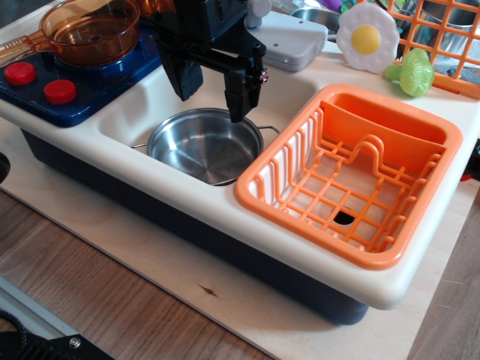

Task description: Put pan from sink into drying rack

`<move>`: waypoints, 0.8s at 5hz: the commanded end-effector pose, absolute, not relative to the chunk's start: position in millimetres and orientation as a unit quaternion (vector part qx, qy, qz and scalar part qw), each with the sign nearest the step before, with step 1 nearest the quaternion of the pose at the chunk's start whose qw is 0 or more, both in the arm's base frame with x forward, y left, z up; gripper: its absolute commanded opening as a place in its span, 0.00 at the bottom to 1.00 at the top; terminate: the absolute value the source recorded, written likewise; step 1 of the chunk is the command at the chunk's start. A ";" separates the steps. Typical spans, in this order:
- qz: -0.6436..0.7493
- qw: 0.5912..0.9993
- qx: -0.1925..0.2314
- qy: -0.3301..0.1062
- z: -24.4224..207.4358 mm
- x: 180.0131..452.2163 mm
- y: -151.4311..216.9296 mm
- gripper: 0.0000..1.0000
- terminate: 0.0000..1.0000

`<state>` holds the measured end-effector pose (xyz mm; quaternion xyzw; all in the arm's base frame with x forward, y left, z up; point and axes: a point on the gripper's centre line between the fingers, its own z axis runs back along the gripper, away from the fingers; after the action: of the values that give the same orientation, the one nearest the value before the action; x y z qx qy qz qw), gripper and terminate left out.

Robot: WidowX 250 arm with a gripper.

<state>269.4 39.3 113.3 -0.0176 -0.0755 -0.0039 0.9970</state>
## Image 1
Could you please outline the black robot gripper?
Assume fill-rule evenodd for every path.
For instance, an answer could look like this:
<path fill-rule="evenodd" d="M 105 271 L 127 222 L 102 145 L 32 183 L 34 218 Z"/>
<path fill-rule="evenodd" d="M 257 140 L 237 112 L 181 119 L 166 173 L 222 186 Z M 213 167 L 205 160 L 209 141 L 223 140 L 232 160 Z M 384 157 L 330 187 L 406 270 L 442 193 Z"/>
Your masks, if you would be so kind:
<path fill-rule="evenodd" d="M 246 1 L 174 1 L 174 11 L 151 16 L 169 82 L 182 101 L 203 84 L 204 66 L 224 73 L 225 98 L 233 123 L 258 106 L 265 81 L 266 47 L 247 29 Z"/>

